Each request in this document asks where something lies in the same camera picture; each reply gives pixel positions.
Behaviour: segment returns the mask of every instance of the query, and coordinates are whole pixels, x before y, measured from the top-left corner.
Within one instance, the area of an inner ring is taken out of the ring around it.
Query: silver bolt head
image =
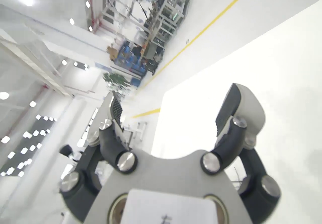
[[[209,152],[207,154],[205,154],[202,158],[202,163],[205,167],[205,169],[209,172],[217,172],[220,170],[220,162],[219,162],[219,159],[218,157]]]
[[[112,120],[105,119],[103,122],[100,123],[100,130],[105,130],[112,125]]]
[[[261,184],[265,192],[267,192],[269,195],[274,197],[280,197],[281,196],[281,190],[277,184],[277,182],[270,177],[269,175],[265,175],[262,180]]]
[[[117,167],[120,171],[126,172],[133,168],[135,163],[135,155],[131,152],[125,152],[118,160]]]
[[[238,127],[240,127],[240,128],[246,128],[247,127],[247,122],[245,121],[245,119],[244,118],[242,118],[242,117],[234,117],[233,119],[232,119],[232,121],[233,121],[233,123],[235,124],[235,125],[237,125]]]
[[[97,143],[100,142],[99,134],[100,134],[99,131],[91,132],[88,134],[87,142],[90,146],[96,146]]]
[[[79,181],[79,173],[72,171],[68,173],[60,183],[60,190],[62,192],[68,192],[72,190]]]

